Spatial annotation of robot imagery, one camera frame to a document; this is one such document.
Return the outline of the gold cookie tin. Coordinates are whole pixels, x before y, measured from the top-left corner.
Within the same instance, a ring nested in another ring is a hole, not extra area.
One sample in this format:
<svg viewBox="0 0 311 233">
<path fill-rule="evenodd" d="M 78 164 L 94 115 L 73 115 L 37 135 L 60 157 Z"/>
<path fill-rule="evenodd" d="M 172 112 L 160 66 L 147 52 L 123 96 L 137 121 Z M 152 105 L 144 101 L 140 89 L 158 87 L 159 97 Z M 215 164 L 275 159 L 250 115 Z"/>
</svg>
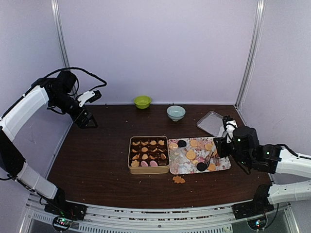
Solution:
<svg viewBox="0 0 311 233">
<path fill-rule="evenodd" d="M 133 147 L 133 141 L 140 145 Z M 141 166 L 146 161 L 149 166 Z M 160 136 L 133 136 L 129 141 L 128 168 L 134 175 L 166 174 L 170 169 L 168 139 Z"/>
</svg>

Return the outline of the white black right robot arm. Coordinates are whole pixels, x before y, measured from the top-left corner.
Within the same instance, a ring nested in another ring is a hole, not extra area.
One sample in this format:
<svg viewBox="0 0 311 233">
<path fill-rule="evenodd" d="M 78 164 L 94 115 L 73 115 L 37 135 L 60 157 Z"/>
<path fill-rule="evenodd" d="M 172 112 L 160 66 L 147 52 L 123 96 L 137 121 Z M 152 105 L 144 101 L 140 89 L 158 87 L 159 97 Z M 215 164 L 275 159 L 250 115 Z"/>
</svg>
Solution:
<svg viewBox="0 0 311 233">
<path fill-rule="evenodd" d="M 260 145 L 255 128 L 247 126 L 213 139 L 219 157 L 231 156 L 246 173 L 252 170 L 270 174 L 291 174 L 308 180 L 290 184 L 261 184 L 251 201 L 234 204 L 235 219 L 263 215 L 282 202 L 311 198 L 311 157 L 296 153 L 285 144 Z"/>
</svg>

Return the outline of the pink round cookie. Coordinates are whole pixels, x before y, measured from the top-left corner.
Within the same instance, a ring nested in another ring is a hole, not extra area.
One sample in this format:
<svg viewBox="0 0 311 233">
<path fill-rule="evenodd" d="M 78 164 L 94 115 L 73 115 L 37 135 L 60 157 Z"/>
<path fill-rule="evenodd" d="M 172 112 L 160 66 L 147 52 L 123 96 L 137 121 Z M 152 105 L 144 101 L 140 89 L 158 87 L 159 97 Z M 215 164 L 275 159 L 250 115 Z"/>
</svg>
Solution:
<svg viewBox="0 0 311 233">
<path fill-rule="evenodd" d="M 149 166 L 148 163 L 146 161 L 141 161 L 141 166 Z"/>
</svg>

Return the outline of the metal serving tongs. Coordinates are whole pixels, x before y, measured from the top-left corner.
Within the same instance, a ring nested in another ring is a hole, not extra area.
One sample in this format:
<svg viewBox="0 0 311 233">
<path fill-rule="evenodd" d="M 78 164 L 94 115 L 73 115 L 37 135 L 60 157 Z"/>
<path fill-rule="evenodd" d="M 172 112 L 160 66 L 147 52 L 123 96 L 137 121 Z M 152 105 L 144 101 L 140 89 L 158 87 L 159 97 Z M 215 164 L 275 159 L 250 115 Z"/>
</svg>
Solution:
<svg viewBox="0 0 311 233">
<path fill-rule="evenodd" d="M 212 148 L 211 148 L 211 150 L 210 150 L 210 152 L 209 152 L 209 154 L 208 154 L 208 156 L 205 158 L 205 165 L 206 165 L 206 167 L 209 166 L 210 161 L 211 161 L 211 158 L 212 158 L 212 155 L 213 155 L 213 153 L 214 153 L 215 151 L 216 151 L 216 146 L 213 145 Z"/>
</svg>

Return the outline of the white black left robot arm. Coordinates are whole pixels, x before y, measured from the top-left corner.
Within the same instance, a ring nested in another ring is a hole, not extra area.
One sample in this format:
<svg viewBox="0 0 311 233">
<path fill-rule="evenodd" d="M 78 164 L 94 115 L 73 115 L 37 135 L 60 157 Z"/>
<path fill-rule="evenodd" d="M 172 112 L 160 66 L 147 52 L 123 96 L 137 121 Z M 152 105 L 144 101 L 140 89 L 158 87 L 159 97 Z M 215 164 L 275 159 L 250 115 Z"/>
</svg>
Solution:
<svg viewBox="0 0 311 233">
<path fill-rule="evenodd" d="M 81 71 L 98 80 L 99 85 L 82 94 L 72 93 L 79 80 L 73 71 Z M 0 167 L 14 180 L 45 199 L 60 216 L 70 211 L 65 191 L 49 182 L 33 169 L 15 145 L 15 140 L 29 120 L 46 106 L 59 115 L 70 116 L 81 129 L 97 128 L 98 124 L 85 104 L 101 98 L 100 88 L 107 82 L 80 67 L 57 69 L 37 79 L 31 87 L 0 117 Z"/>
</svg>

